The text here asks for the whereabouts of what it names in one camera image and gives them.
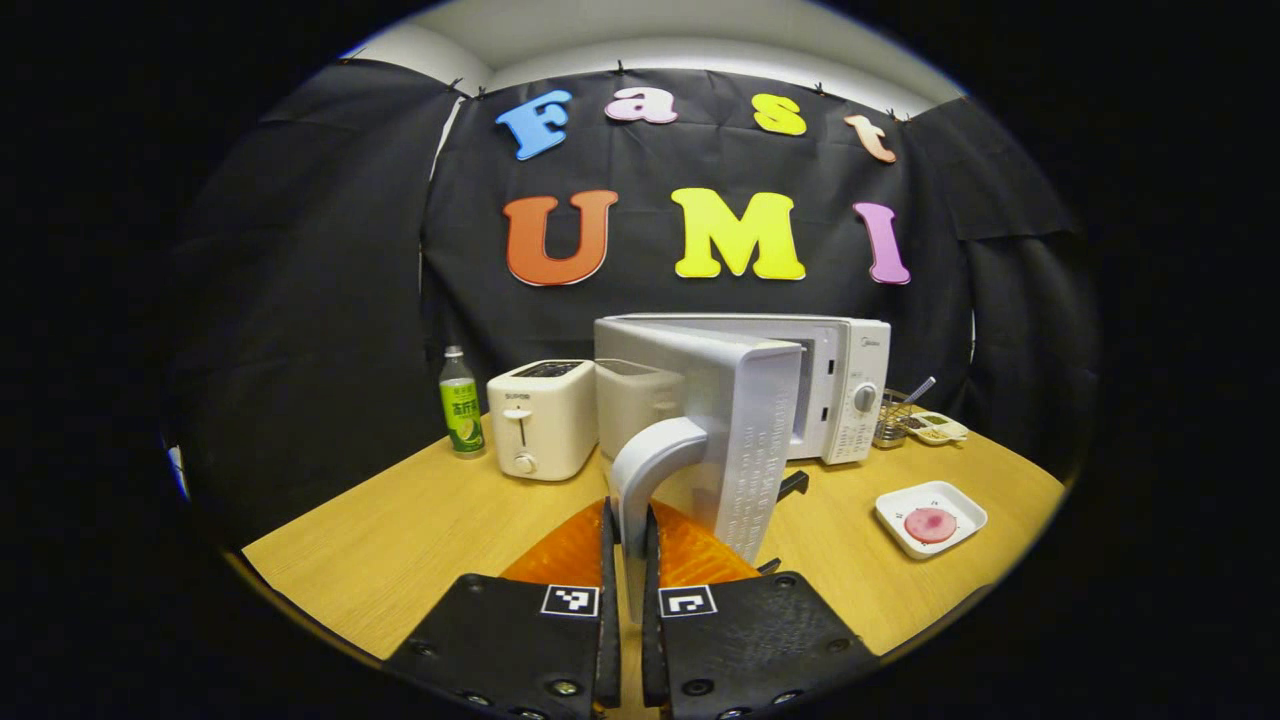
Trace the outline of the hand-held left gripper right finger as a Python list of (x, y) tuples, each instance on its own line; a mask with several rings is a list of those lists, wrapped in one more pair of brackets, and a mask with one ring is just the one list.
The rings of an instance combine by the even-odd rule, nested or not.
[(646, 518), (641, 673), (663, 719), (813, 719), (881, 657), (795, 571), (759, 573), (667, 503)]

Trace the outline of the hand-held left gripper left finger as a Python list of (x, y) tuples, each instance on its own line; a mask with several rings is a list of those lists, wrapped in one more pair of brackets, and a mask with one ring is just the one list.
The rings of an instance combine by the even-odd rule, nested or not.
[(385, 661), (475, 719), (600, 719), (621, 703), (617, 532), (599, 500), (504, 573), (458, 577)]

